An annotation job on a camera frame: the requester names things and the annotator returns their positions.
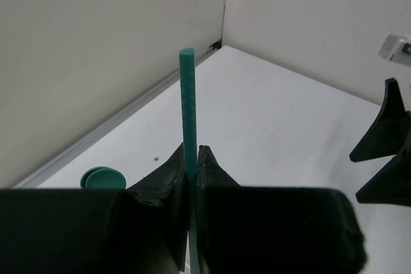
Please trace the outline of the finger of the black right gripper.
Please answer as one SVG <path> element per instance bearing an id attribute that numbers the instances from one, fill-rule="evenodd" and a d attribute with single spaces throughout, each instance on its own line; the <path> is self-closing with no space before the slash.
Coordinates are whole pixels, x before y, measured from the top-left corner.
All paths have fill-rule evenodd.
<path id="1" fill-rule="evenodd" d="M 395 155 L 404 145 L 410 131 L 410 112 L 405 109 L 398 82 L 385 81 L 385 94 L 381 109 L 349 154 L 353 162 Z"/>
<path id="2" fill-rule="evenodd" d="M 401 150 L 357 193 L 359 203 L 410 205 L 410 151 Z"/>

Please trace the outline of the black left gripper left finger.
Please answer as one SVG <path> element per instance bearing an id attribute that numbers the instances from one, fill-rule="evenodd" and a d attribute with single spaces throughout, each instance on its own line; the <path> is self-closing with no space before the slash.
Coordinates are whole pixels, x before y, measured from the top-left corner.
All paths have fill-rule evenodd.
<path id="1" fill-rule="evenodd" d="M 128 189 L 3 189 L 2 273 L 179 273 L 184 149 Z"/>

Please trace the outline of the teal chopstick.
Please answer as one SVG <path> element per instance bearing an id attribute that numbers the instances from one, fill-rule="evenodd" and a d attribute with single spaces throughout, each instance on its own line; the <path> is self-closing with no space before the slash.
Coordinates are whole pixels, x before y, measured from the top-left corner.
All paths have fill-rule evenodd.
<path id="1" fill-rule="evenodd" d="M 195 96 L 195 50 L 192 48 L 181 49 L 179 52 L 179 64 L 184 165 L 189 190 L 189 260 L 191 272 L 200 273 L 196 224 L 198 150 Z"/>

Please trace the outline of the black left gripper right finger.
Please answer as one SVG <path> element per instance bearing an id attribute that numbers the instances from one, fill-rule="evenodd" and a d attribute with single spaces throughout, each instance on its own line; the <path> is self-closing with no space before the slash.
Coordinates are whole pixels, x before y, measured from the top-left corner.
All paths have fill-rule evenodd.
<path id="1" fill-rule="evenodd" d="M 198 151 L 197 250 L 202 273 L 359 273 L 365 238 L 345 194 L 246 187 Z"/>

